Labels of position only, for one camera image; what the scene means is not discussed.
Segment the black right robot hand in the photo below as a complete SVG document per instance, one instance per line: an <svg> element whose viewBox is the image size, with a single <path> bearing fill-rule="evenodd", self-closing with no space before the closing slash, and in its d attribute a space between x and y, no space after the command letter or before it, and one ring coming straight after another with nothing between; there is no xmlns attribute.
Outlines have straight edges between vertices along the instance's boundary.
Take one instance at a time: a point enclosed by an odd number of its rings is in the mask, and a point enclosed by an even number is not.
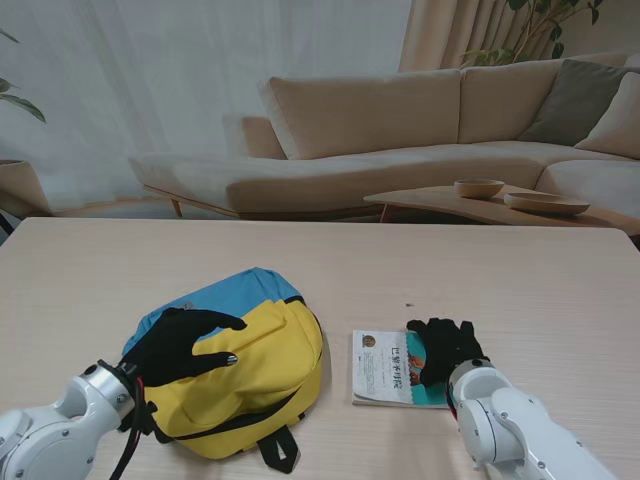
<svg viewBox="0 0 640 480"><path fill-rule="evenodd" d="M425 387L446 383L454 369L468 360L489 360L475 338L473 323L451 319L410 320L406 328L420 338L426 351L420 380Z"/></svg>

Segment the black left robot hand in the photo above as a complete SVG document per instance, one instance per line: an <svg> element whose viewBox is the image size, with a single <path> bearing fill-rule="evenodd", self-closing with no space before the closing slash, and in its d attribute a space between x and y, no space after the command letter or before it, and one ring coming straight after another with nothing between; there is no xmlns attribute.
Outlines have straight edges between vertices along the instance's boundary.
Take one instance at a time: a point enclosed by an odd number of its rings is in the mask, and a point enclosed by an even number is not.
<svg viewBox="0 0 640 480"><path fill-rule="evenodd" d="M197 340L216 329L241 331L246 323L235 316L210 310L169 308L122 357L119 364L148 387L194 378L237 362L232 352L195 355Z"/></svg>

